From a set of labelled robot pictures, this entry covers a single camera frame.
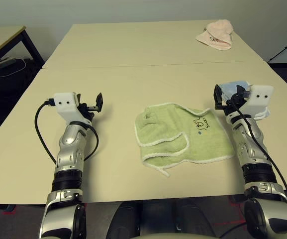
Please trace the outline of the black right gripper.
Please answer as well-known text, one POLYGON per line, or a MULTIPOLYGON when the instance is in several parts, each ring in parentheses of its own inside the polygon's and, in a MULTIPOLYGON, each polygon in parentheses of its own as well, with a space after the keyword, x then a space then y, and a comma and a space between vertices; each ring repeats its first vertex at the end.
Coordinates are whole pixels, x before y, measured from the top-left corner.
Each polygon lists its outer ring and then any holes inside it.
POLYGON ((222 90, 219 85, 215 85, 214 88, 214 101, 215 101, 215 109, 216 110, 223 110, 225 115, 229 115, 233 112, 236 112, 236 109, 241 108, 246 101, 244 100, 246 90, 241 85, 236 85, 236 93, 233 96, 233 99, 228 100, 226 105, 222 104, 222 90))

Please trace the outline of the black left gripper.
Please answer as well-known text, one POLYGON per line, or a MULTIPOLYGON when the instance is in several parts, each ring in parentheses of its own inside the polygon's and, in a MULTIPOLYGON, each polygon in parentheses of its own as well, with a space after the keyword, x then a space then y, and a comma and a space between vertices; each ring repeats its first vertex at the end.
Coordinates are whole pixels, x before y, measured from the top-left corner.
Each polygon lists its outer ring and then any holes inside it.
MULTIPOLYGON (((80 103, 81 100, 81 94, 77 94, 78 103, 80 103)), ((86 103, 79 104, 78 110, 82 114, 84 118, 86 118, 88 121, 92 122, 95 112, 101 112, 103 106, 103 97, 102 93, 99 93, 96 98, 96 105, 93 107, 88 107, 86 103)))

